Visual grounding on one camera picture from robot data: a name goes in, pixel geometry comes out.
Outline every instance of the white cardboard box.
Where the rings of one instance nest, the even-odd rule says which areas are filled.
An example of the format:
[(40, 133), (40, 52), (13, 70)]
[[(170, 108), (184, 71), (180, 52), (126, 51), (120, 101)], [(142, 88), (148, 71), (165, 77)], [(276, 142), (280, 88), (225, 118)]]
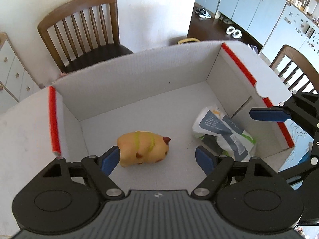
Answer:
[(195, 161), (200, 140), (192, 125), (216, 104), (257, 141), (256, 155), (278, 170), (293, 141), (282, 123), (257, 122), (251, 107), (278, 105), (290, 92), (247, 45), (209, 41), (126, 55), (73, 72), (0, 116), (0, 144), (7, 152), (0, 177), (0, 231), (12, 235), (14, 196), (51, 160), (100, 156), (117, 138), (136, 130), (169, 136), (169, 153), (157, 164), (117, 166), (110, 178), (129, 189), (191, 192), (205, 174)]

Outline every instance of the white slipper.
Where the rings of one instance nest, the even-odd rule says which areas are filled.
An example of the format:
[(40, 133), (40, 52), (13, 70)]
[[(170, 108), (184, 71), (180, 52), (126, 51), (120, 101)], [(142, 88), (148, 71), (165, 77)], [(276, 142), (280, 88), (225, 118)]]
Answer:
[(232, 34), (232, 37), (233, 38), (241, 38), (242, 37), (242, 34), (241, 34), (241, 31), (240, 30), (235, 30)]
[(232, 35), (236, 31), (235, 27), (230, 26), (226, 29), (226, 34)]

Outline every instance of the gray ribbed plate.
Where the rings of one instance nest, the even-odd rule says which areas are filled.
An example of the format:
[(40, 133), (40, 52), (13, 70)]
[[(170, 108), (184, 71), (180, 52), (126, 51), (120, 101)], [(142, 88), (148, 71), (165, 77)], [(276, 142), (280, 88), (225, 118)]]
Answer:
[(213, 205), (189, 197), (187, 191), (131, 191), (108, 202), (89, 225), (64, 235), (37, 235), (21, 231), (15, 239), (266, 239), (301, 238), (294, 230), (278, 235), (253, 235), (221, 219)]

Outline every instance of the toy ear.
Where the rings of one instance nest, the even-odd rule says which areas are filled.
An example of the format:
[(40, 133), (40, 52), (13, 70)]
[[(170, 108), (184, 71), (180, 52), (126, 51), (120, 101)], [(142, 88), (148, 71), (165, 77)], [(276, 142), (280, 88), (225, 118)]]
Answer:
[(171, 139), (169, 137), (163, 137), (163, 140), (164, 140), (165, 144), (167, 144), (167, 145), (171, 141)]

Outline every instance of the dark wooden floor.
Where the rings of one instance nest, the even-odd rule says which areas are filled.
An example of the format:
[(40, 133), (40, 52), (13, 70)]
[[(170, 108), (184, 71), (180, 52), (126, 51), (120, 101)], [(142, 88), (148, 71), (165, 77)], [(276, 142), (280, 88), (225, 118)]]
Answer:
[[(202, 19), (195, 14), (194, 7), (192, 19), (190, 21), (187, 37), (194, 37), (200, 41), (204, 40), (239, 40), (245, 44), (254, 45), (258, 48), (258, 52), (262, 46), (255, 39), (253, 39), (245, 30), (239, 27), (237, 24), (226, 24), (219, 19)], [(234, 26), (242, 32), (242, 38), (235, 39), (231, 35), (226, 34), (226, 29), (229, 26)]]

